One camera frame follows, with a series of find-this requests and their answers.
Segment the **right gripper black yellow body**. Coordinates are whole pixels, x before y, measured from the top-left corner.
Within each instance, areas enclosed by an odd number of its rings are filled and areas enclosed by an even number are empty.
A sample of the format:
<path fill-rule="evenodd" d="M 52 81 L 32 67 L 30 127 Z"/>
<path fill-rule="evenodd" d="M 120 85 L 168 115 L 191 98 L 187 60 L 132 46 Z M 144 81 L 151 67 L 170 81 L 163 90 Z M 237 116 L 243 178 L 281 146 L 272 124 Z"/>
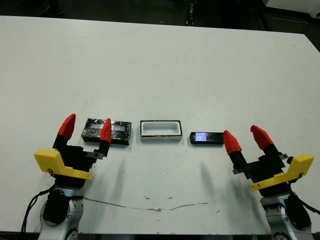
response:
<path fill-rule="evenodd" d="M 263 155 L 261 160 L 247 163 L 241 153 L 233 153 L 233 173 L 244 173 L 247 179 L 252 180 L 252 191 L 259 191 L 263 197 L 272 197 L 287 193 L 288 182 L 305 176 L 314 159 L 308 153 L 295 156 L 284 173 L 282 168 L 285 165 L 279 157 Z"/>

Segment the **left gripper black yellow body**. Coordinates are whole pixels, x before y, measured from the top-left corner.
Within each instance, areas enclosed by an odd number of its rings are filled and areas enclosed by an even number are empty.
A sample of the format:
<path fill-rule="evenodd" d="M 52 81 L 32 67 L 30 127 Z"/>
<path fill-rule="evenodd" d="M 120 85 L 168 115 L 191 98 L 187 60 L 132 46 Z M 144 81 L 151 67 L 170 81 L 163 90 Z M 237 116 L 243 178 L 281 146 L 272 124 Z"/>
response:
<path fill-rule="evenodd" d="M 40 170 L 55 178 L 56 185 L 82 188 L 93 178 L 90 172 L 93 164 L 105 158 L 109 148 L 109 142 L 101 142 L 93 152 L 85 151 L 81 146 L 66 145 L 57 149 L 39 149 L 34 157 Z"/>

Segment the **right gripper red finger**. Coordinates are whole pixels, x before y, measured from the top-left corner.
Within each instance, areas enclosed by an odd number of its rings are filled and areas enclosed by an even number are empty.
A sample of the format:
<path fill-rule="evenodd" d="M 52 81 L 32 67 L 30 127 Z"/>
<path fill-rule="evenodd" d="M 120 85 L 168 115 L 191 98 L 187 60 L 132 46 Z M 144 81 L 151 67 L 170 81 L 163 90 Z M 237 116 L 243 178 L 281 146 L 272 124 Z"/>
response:
<path fill-rule="evenodd" d="M 252 125 L 250 131 L 253 134 L 253 138 L 258 147 L 266 156 L 278 158 L 281 155 L 265 130 L 258 127 L 257 125 Z"/>
<path fill-rule="evenodd" d="M 247 162 L 242 154 L 242 148 L 237 139 L 228 130 L 225 130 L 223 132 L 223 141 L 234 169 L 244 168 L 247 165 Z"/>

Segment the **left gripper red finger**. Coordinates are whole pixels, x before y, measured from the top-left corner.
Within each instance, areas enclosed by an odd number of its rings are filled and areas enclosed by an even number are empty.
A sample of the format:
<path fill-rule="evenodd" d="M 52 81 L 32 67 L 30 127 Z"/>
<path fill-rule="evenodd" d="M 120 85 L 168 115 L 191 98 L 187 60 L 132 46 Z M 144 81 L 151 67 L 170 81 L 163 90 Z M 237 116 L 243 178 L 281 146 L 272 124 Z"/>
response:
<path fill-rule="evenodd" d="M 74 132 L 75 121 L 76 121 L 76 115 L 74 113 L 69 115 L 64 120 L 55 138 L 55 141 L 53 144 L 54 149 L 60 149 L 67 145 L 67 142 L 70 140 Z"/>
<path fill-rule="evenodd" d="M 108 153 L 111 142 L 112 142 L 112 123 L 111 119 L 107 118 L 100 134 L 100 143 L 98 151 L 100 153 Z"/>

